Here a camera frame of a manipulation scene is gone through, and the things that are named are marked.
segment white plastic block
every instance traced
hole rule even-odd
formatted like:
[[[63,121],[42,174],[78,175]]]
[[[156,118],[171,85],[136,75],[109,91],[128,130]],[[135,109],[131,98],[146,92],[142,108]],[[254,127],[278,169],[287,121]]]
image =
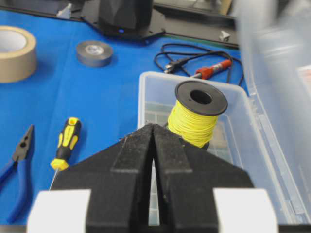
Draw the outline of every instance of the white plastic block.
[[[70,19],[71,18],[71,7],[72,4],[68,3],[68,5],[61,11],[57,13],[58,18]]]
[[[214,188],[219,233],[277,233],[272,204],[264,189]]]
[[[221,41],[229,41],[229,38],[230,38],[230,34],[225,32],[225,31],[220,31],[220,35],[219,35],[219,39]]]
[[[30,212],[27,233],[85,233],[91,190],[41,191]]]

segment clear plastic storage box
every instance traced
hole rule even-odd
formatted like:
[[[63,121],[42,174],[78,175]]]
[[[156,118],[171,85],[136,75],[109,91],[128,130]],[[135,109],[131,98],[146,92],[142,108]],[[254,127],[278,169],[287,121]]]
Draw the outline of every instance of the clear plastic storage box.
[[[176,102],[175,87],[186,80],[189,78],[157,72],[143,73],[140,77],[138,127],[148,123],[164,125]],[[296,170],[296,163],[288,164],[284,154],[277,150],[277,141],[271,138],[275,135],[267,117],[256,114],[252,99],[240,87],[200,82],[218,88],[228,100],[228,109],[219,117],[208,151],[243,168],[255,187],[268,191],[280,224],[310,222],[310,201],[302,198],[292,175],[294,171],[297,172],[295,176],[301,176],[301,173]],[[150,224],[158,224],[155,168]]]
[[[239,4],[249,96],[238,86],[207,81],[228,100],[208,150],[246,170],[255,187],[268,191],[279,224],[310,224],[311,3],[293,1],[278,23],[276,1],[239,0]],[[149,122],[164,125],[176,102],[175,87],[185,80],[189,78],[143,73],[138,127]],[[152,182],[150,224],[154,225],[158,223],[154,177]]]

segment pliers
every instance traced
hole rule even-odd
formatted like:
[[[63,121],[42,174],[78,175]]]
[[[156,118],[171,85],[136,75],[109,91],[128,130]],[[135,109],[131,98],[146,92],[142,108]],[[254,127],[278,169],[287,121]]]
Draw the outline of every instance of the pliers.
[[[15,206],[13,207],[11,213],[9,214],[7,221],[13,223],[27,199],[28,185],[27,185],[27,157],[29,147],[31,145],[32,137],[34,132],[34,126],[32,125],[27,133],[24,135],[23,139],[16,146],[16,150],[12,156],[12,159],[0,170],[0,185],[9,176],[15,167],[17,167],[18,177],[19,177],[19,193]]]

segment screwdriver shaft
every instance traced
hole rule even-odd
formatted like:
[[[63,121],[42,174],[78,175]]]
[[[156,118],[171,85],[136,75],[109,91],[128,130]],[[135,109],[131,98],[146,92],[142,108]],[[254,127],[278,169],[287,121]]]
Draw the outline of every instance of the screwdriver shaft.
[[[52,185],[53,185],[53,183],[54,183],[54,180],[55,180],[55,178],[56,178],[56,176],[57,176],[58,171],[59,171],[59,169],[57,169],[57,170],[55,171],[55,173],[54,173],[54,177],[53,177],[53,180],[52,180],[52,183],[51,183],[51,185],[50,185],[49,190],[51,190],[51,188],[52,188]]]

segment gray electrical tape roll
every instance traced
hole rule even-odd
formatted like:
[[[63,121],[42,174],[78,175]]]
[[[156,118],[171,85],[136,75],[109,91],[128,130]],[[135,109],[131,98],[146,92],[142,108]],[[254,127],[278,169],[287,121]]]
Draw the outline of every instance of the gray electrical tape roll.
[[[77,45],[77,59],[89,67],[103,67],[111,62],[113,50],[97,40],[87,40]]]

